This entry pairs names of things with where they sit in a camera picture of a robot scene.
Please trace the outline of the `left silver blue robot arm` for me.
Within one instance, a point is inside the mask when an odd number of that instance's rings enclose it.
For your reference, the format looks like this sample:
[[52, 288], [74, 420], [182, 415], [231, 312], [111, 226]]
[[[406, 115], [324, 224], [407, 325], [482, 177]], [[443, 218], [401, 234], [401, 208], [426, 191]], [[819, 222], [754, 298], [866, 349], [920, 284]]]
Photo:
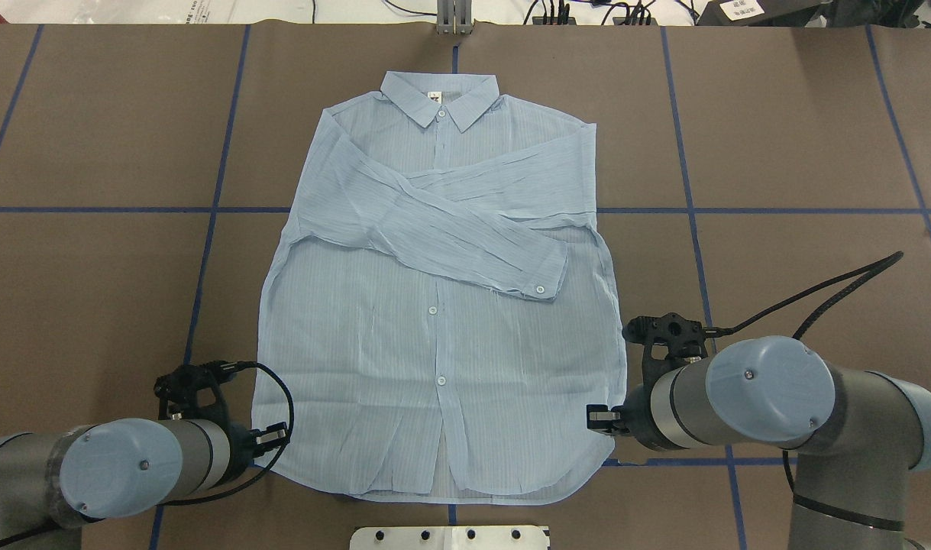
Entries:
[[60, 434], [0, 436], [0, 549], [79, 549], [85, 526], [231, 497], [257, 458], [279, 458], [291, 422], [129, 418]]

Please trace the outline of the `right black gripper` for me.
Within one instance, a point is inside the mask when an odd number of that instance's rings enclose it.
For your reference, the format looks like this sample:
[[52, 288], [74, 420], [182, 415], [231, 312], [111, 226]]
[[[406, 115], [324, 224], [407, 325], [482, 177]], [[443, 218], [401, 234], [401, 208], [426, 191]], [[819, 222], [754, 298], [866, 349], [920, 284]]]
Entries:
[[651, 448], [651, 410], [646, 387], [634, 387], [621, 406], [587, 405], [585, 425], [592, 432], [609, 436], [632, 436], [640, 445]]

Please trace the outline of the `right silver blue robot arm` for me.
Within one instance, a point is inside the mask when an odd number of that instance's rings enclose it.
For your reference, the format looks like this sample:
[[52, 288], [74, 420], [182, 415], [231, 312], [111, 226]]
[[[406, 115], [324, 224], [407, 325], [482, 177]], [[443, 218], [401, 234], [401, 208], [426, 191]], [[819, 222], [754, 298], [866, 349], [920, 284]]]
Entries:
[[931, 468], [931, 392], [825, 362], [783, 335], [735, 342], [587, 405], [587, 427], [657, 451], [755, 443], [797, 454], [790, 549], [927, 549], [908, 536], [910, 477]]

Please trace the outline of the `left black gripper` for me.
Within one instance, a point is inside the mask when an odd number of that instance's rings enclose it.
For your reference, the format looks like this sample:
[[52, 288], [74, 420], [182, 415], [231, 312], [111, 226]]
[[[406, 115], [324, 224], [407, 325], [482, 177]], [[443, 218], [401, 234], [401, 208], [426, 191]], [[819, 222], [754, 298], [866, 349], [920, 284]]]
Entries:
[[227, 436], [227, 468], [248, 468], [254, 460], [265, 454], [264, 448], [283, 447], [290, 442], [290, 425], [277, 422], [265, 429], [248, 429], [244, 425], [223, 425]]

